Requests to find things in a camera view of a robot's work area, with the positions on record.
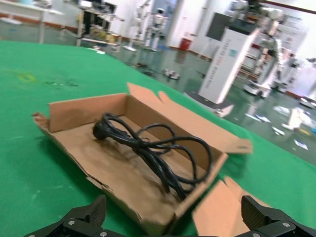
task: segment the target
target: cardboard box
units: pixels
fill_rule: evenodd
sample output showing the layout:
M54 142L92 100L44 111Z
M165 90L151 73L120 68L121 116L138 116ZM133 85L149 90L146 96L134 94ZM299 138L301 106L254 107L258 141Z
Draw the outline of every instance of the cardboard box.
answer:
M178 105L163 92L158 98L149 89L128 86L130 95L122 93L54 102L49 104L50 119L40 113L34 114L34 118L41 131L76 163L89 181L102 189L147 233L160 235L168 232L210 186L228 157L226 153L251 153L252 145ZM105 112L120 116L134 130L152 123L165 123L178 136L193 135L203 139L213 148L211 174L182 202L173 193L164 194L160 180L140 157L126 158L113 145L94 138L94 122ZM151 141L170 138L164 129L151 129L144 136ZM188 141L180 144L191 150L197 160L198 174L203 174L208 158L202 146ZM192 165L185 154L172 151L163 158L175 173L191 178Z

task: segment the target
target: black power cord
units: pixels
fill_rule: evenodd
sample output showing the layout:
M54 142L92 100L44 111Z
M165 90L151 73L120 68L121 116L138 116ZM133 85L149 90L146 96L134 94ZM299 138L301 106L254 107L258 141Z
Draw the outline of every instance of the black power cord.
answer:
M124 126L129 134L113 126L111 121L118 122ZM171 138L157 142L144 141L140 135L142 132L153 127L161 127L169 130ZM177 137L172 128L166 124L151 124L135 132L130 126L128 126L128 124L117 116L106 113L103 114L101 120L95 124L93 128L93 135L99 140L104 140L105 138L110 137L121 144L131 147L133 151L140 156L149 168L159 177L165 192L169 193L170 188L174 189L180 200L184 200L186 195L191 193L198 183L204 181L209 176L213 167L213 153L206 142L194 136ZM184 140L200 143L207 152L209 158L208 168L202 177L197 177L197 164L191 151L184 146L176 144L177 141ZM176 175L168 164L160 157L160 155L166 154L171 149L182 150L188 155L192 163L193 179L186 179ZM191 185L191 188L185 190L182 188L180 183L189 184Z

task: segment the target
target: white paper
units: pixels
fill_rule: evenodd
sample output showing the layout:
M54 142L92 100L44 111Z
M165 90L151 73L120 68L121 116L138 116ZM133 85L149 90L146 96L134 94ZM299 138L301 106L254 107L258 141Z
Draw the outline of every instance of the white paper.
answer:
M297 140L294 140L294 141L295 141L295 144L296 144L297 146L299 146L299 147L301 147L301 148L303 148L303 149L305 149L305 150L308 151L308 147L306 146L306 144L300 143L300 142L298 142Z
M282 136L285 135L285 133L284 133L282 130L277 129L276 127L272 127L272 129L273 129L278 135L282 135Z
M254 119L254 120L257 120L257 121L261 122L260 119L254 117L254 116L252 116L252 115L249 115L249 114L245 114L245 115L246 115L247 117L249 117L249 118L252 118L252 119Z
M261 121L263 121L263 122L271 122L270 120L268 120L266 117L264 117L264 116L260 116L260 115L256 115L256 117L258 118L258 119L260 119Z

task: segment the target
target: floor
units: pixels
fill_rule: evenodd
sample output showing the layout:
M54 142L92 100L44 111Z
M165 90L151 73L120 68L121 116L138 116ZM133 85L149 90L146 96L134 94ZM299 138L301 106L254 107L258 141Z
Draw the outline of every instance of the floor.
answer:
M37 34L38 28L33 25L12 26L0 22L0 39L2 40L37 42ZM75 45L76 39L69 34L61 35L59 31L46 27L44 42ZM209 66L209 62L197 59L197 57L191 53L170 50L162 45L163 42L161 42L157 53L149 52L141 48L139 48L137 52L130 52L123 48L121 48L119 52L113 52L111 47L102 48L102 50L181 93L198 90L203 81L203 74L205 74ZM94 45L85 44L83 46L93 47ZM178 72L181 75L180 79L173 80L167 78L161 73L163 69ZM282 106L289 109L294 108L298 106L298 101L279 92L273 92L267 99L255 98L242 90L244 82L245 81L241 78L235 80L227 97L230 101L233 101L235 106L231 114L225 117L225 119L246 128L284 150L316 165L316 158L314 156L316 153L316 147L314 146L316 135L312 133L312 129L303 125L299 131L287 131L281 127L281 124L287 123L288 116L273 110L275 106ZM309 112L311 113L310 117L316 120L316 112ZM265 116L272 123L259 122L245 114ZM277 135L273 131L272 126L284 131L285 135ZM298 147L295 144L295 140L306 144L308 150Z

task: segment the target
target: table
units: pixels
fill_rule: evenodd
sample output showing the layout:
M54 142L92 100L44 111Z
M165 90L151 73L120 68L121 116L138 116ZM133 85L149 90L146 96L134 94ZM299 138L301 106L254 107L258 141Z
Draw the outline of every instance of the table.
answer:
M39 43L44 43L45 13L64 15L64 13L56 11L54 9L45 9L33 5L26 5L7 0L0 0L0 12L9 15L22 16L26 18L39 20Z
M315 166L216 117L168 86L109 55L81 47L0 41L0 62L3 236L23 236L47 226L101 193L41 134L31 114L40 111L48 115L47 103L52 101L126 92L128 81L154 92L162 90L177 103L251 140L254 154L230 155L218 178L232 177L262 201L316 229ZM129 237L143 235L110 199L103 228ZM195 234L190 212L177 234Z

